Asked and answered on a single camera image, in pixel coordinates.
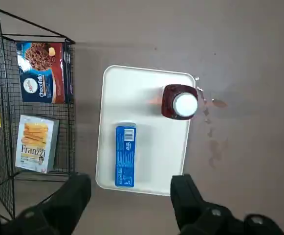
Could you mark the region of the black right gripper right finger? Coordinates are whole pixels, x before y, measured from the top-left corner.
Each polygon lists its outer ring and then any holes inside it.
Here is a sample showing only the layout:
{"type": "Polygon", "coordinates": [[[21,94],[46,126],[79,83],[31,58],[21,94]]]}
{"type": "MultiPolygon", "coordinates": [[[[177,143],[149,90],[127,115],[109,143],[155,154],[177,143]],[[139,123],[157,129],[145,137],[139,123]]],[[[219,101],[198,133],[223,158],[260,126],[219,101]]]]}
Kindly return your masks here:
{"type": "Polygon", "coordinates": [[[225,206],[205,201],[189,174],[171,179],[170,198],[181,235],[283,235],[271,218],[248,214],[237,219],[225,206]]]}

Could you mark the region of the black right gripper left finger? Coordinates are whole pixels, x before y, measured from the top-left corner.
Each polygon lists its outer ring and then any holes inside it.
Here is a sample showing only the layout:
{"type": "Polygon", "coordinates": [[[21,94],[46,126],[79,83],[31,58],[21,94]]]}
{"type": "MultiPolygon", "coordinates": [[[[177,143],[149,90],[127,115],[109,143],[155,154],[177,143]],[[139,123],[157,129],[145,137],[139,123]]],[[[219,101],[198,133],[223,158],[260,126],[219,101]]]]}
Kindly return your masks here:
{"type": "Polygon", "coordinates": [[[43,203],[23,210],[2,223],[0,235],[70,235],[91,198],[91,179],[74,174],[43,203]]]}

